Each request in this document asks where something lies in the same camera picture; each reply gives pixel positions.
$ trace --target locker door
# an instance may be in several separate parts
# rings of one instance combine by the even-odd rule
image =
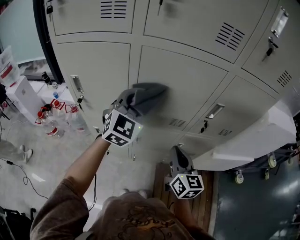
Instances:
[[[128,88],[130,45],[104,42],[57,45],[60,68],[69,76],[68,86],[81,95],[71,75],[79,77],[84,99],[82,108],[93,126],[103,129],[102,112]]]
[[[274,103],[275,99],[270,95],[236,76],[212,107],[192,127],[191,132],[201,134],[201,128],[208,120],[208,127],[202,135],[227,141],[263,116]],[[225,107],[213,119],[206,118],[217,104]]]
[[[132,146],[132,156],[145,161],[167,160],[171,147],[179,132],[167,131],[144,126]]]
[[[268,0],[150,0],[145,35],[184,43],[235,62]]]
[[[144,127],[134,145],[138,145],[142,149],[166,152],[173,146],[173,142],[178,136],[178,132]]]
[[[194,159],[216,147],[218,145],[218,140],[216,138],[186,134],[179,140],[179,143],[184,144],[181,148]]]
[[[157,128],[182,130],[223,80],[226,71],[178,53],[143,46],[139,83],[169,87],[165,98],[147,115]]]
[[[54,0],[52,6],[56,35],[99,31],[131,33],[135,0]]]
[[[283,7],[288,12],[288,20],[279,38],[271,33],[271,27]],[[256,48],[246,61],[243,69],[258,77],[278,93],[300,77],[300,3],[280,1],[274,16]],[[278,45],[269,57],[263,58],[269,49],[268,38],[272,37]]]

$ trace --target person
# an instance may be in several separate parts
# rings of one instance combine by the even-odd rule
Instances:
[[[159,199],[146,199],[137,192],[128,191],[108,198],[93,226],[83,232],[89,217],[83,195],[109,146],[109,142],[97,138],[70,166],[35,217],[30,239],[213,239],[193,219],[187,199],[177,200],[175,214],[172,214]]]
[[[0,158],[14,159],[27,163],[32,157],[33,150],[29,149],[25,152],[25,146],[15,147],[11,142],[0,139]]]

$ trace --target floor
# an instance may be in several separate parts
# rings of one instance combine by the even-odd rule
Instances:
[[[240,185],[234,176],[220,172],[214,237],[217,240],[267,240],[283,229],[300,200],[298,159],[270,170],[269,180],[260,172],[243,173]]]
[[[12,117],[11,121],[0,119],[4,128],[1,138],[7,138],[15,146],[23,144],[34,151],[33,157],[27,164],[10,160],[23,167],[39,194],[49,197],[68,167],[94,139],[91,135],[82,136],[72,132],[65,133],[61,139],[52,139],[44,133],[42,127],[26,122],[23,115],[10,112],[9,116]],[[93,224],[104,200],[110,196],[117,196],[121,189],[152,190],[156,163],[156,161],[150,162],[142,159],[136,161],[129,158],[121,159],[112,153],[105,156],[97,172],[97,202],[90,212],[84,230],[88,230]],[[0,206],[25,212],[27,216],[30,214],[30,208],[39,210],[45,203],[45,199],[38,196],[30,184],[24,185],[24,174],[21,169],[8,165],[1,159],[0,165],[2,167],[0,169]],[[88,206],[94,200],[93,188],[94,182],[84,195]]]

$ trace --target plastic bag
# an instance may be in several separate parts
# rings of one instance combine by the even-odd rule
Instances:
[[[8,46],[0,55],[0,81],[9,88],[20,80],[20,69],[13,59],[11,46]]]

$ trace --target wall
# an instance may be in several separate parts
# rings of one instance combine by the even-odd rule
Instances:
[[[45,59],[34,20],[32,0],[14,0],[0,15],[0,40],[12,46],[15,61]]]

